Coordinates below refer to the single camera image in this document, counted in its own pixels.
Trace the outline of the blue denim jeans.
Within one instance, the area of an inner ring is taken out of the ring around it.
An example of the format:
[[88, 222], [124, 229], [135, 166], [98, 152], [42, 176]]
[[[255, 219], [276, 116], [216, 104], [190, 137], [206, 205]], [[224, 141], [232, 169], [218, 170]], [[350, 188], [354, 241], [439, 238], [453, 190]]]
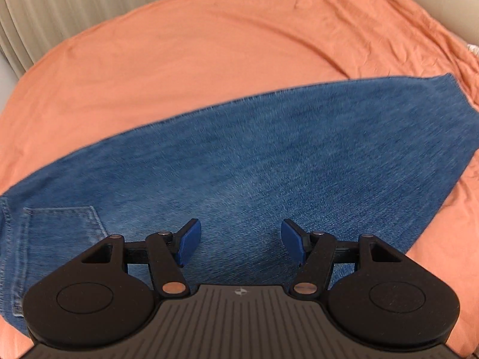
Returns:
[[36, 282], [103, 238], [201, 222], [187, 282], [280, 285], [282, 221], [409, 250], [478, 149], [478, 112], [449, 75], [264, 93], [72, 152], [1, 196], [1, 315], [26, 328]]

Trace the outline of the orange bed sheet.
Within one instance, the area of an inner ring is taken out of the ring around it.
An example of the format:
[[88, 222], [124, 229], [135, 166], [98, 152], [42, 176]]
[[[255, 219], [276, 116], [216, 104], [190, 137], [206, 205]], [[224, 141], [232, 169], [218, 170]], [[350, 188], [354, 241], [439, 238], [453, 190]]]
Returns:
[[150, 121], [279, 88], [451, 73], [478, 56], [412, 0], [162, 0], [51, 50], [1, 116], [1, 188]]

